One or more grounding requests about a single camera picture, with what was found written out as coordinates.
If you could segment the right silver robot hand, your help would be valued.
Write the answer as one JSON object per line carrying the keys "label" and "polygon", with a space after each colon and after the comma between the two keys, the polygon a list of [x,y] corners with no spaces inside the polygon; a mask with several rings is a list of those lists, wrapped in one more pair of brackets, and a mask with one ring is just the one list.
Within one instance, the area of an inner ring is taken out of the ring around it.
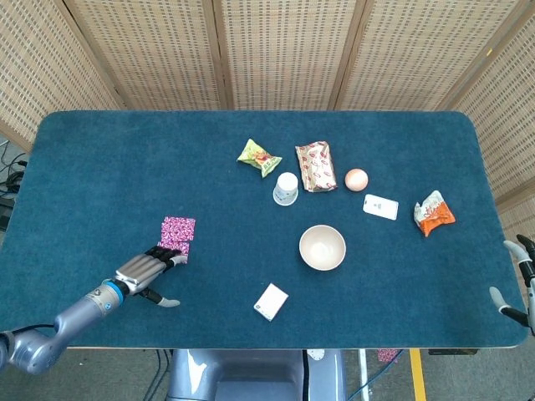
{"label": "right silver robot hand", "polygon": [[489,287],[491,299],[502,315],[509,317],[523,327],[530,329],[534,335],[534,241],[530,238],[517,234],[519,242],[505,240],[503,245],[516,258],[517,265],[522,273],[522,279],[527,291],[527,312],[522,312],[511,307],[503,298],[496,287]]}

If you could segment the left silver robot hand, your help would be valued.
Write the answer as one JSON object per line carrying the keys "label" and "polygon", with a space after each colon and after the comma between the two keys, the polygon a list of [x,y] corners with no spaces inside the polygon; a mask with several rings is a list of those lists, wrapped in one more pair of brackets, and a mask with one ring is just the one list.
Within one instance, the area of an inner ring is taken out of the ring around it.
{"label": "left silver robot hand", "polygon": [[187,263],[188,256],[180,250],[153,246],[146,252],[133,257],[115,272],[112,282],[124,296],[139,295],[159,307],[178,307],[180,302],[168,299],[150,289],[150,284],[171,268]]}

